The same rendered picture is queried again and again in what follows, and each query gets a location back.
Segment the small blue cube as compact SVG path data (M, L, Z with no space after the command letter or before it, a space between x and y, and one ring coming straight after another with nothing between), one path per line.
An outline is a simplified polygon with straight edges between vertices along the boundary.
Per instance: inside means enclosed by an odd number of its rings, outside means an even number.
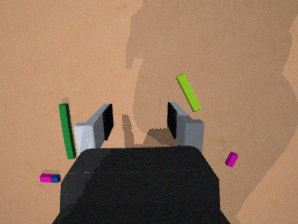
M59 181L61 180L60 174L54 174L51 178L53 183L59 183Z

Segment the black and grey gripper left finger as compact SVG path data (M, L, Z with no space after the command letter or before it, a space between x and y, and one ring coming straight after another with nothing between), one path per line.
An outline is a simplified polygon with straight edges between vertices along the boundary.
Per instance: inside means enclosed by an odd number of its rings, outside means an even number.
M74 126L78 156L90 148L101 148L114 127L113 106L103 104L86 122Z

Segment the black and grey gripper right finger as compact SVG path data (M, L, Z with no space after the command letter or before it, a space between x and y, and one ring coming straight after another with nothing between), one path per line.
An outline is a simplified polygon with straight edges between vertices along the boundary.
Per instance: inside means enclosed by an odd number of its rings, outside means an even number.
M180 146L194 146L202 153L204 124L192 119L176 102L168 102L167 125Z

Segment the small magenta block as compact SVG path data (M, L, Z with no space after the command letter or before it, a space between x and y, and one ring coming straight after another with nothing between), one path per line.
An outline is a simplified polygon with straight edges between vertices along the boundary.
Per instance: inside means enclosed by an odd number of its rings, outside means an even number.
M225 164L229 167L233 167L236 160L238 159L238 155L234 152L230 152L229 156L227 157Z
M39 176L39 178L40 178L40 181L41 182L47 182L47 183L52 183L52 177L53 176L53 174L41 174L40 176Z

